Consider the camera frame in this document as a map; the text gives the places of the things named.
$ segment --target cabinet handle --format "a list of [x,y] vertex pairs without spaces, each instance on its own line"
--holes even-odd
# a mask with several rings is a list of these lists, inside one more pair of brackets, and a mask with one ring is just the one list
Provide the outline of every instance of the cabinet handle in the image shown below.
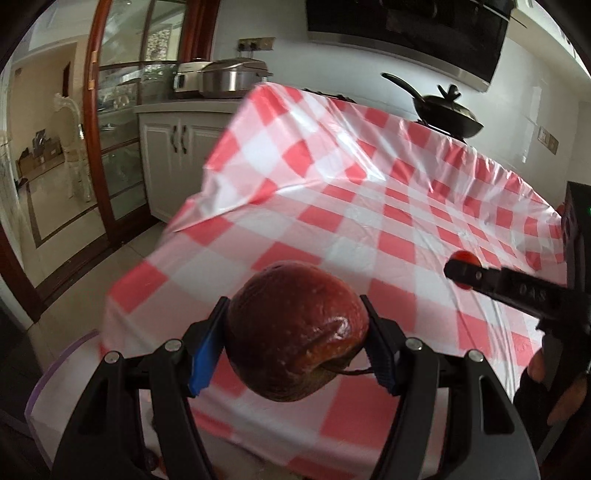
[[184,146],[184,136],[187,133],[187,125],[183,125],[183,134],[181,135],[181,147],[183,147],[183,153],[187,154],[187,149]]
[[177,136],[177,126],[175,125],[173,128],[173,132],[170,134],[170,144],[173,146],[174,148],[174,152],[178,153],[178,148],[174,143],[174,137]]

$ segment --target wall socket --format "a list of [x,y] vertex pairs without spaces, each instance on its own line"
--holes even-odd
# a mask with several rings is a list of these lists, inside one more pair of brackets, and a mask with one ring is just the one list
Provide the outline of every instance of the wall socket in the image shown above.
[[545,146],[554,155],[556,155],[556,152],[558,151],[558,140],[544,127],[540,127],[540,131],[538,133],[538,140],[543,146]]
[[273,50],[275,37],[241,38],[238,40],[238,51]]

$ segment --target pan handle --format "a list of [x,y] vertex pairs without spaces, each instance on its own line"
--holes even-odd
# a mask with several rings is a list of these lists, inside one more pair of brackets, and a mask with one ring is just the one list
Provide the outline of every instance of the pan handle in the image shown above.
[[420,93],[418,93],[413,87],[411,87],[408,83],[406,83],[404,80],[402,80],[402,78],[398,78],[395,75],[392,75],[391,73],[385,73],[385,72],[382,74],[382,77],[384,77],[386,80],[390,80],[390,82],[392,82],[392,83],[395,83],[400,88],[403,88],[404,90],[406,90],[408,93],[410,93],[413,97],[415,97],[420,102],[425,101],[423,96]]

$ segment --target stainless steel pot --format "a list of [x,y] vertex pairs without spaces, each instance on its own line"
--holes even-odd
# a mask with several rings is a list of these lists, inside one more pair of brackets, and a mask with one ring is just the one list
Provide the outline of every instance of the stainless steel pot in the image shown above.
[[214,61],[202,70],[202,75],[204,97],[240,98],[273,74],[264,61],[237,58]]

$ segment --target blue gripper pad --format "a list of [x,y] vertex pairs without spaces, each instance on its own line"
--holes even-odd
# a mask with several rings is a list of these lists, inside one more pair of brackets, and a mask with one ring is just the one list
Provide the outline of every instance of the blue gripper pad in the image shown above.
[[214,310],[209,320],[194,324],[205,328],[209,324],[203,340],[193,353],[193,371],[189,379],[189,390],[195,396],[207,388],[223,350],[223,314]]

